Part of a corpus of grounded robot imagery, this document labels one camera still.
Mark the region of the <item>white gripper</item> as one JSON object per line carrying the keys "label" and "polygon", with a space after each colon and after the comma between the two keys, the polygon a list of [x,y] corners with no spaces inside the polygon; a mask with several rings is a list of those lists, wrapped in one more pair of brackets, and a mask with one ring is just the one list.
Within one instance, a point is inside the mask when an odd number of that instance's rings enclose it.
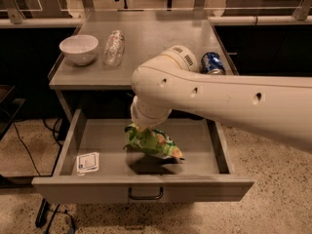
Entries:
{"label": "white gripper", "polygon": [[168,119],[171,113],[171,109],[145,103],[138,97],[134,97],[131,104],[132,121],[143,130],[162,124]]}

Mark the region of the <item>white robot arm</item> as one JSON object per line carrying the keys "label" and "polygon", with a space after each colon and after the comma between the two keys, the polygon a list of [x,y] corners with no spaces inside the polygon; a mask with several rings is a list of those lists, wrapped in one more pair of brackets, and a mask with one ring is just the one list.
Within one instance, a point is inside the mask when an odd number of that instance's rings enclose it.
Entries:
{"label": "white robot arm", "polygon": [[131,114],[143,129],[179,110],[312,152],[312,79],[202,74],[194,54],[173,46],[132,75]]}

